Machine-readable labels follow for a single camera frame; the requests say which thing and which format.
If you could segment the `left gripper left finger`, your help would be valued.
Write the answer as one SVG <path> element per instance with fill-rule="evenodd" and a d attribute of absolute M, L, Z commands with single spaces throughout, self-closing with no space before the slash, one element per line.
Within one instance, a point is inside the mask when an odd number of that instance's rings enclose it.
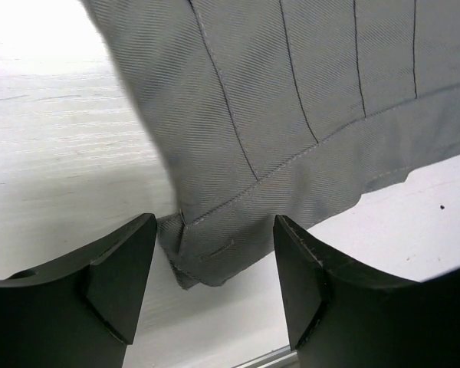
<path fill-rule="evenodd" d="M 155 248 L 154 215 L 0 280 L 0 367 L 120 367 Z"/>

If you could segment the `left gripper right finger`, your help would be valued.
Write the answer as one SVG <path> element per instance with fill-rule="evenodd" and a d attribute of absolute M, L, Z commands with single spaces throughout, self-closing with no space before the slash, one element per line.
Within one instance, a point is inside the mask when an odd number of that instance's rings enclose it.
<path fill-rule="evenodd" d="M 283 215 L 273 236 L 288 338 L 302 367 L 460 367 L 460 268 L 423 282 L 400 278 Z"/>

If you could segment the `grey pleated skirt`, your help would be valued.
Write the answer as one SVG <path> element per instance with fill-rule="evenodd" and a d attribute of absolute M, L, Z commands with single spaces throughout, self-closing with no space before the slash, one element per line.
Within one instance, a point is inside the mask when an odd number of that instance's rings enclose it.
<path fill-rule="evenodd" d="M 460 1 L 85 1 L 166 166 L 159 243 L 218 287 L 460 154 Z"/>

